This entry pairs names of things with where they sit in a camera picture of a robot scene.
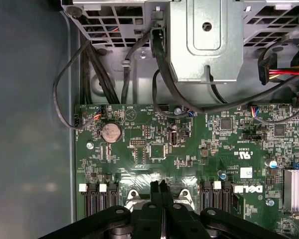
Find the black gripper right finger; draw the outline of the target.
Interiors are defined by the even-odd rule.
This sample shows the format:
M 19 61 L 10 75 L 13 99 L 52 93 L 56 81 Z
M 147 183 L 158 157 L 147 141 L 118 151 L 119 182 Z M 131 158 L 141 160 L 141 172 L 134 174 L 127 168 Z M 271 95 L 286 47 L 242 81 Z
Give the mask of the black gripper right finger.
M 182 239 L 286 239 L 287 236 L 241 219 L 216 208 L 200 212 L 199 219 L 185 205 L 175 203 L 170 189 L 162 180 L 159 184 L 167 217 Z

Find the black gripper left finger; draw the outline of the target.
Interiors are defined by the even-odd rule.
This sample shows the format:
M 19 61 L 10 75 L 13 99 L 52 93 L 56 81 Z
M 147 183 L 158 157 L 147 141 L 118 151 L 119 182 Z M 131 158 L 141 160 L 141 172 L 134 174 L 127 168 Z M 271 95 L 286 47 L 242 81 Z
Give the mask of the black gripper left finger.
M 112 206 L 51 232 L 43 239 L 159 239 L 162 205 L 158 181 L 150 183 L 150 201 L 130 211 Z

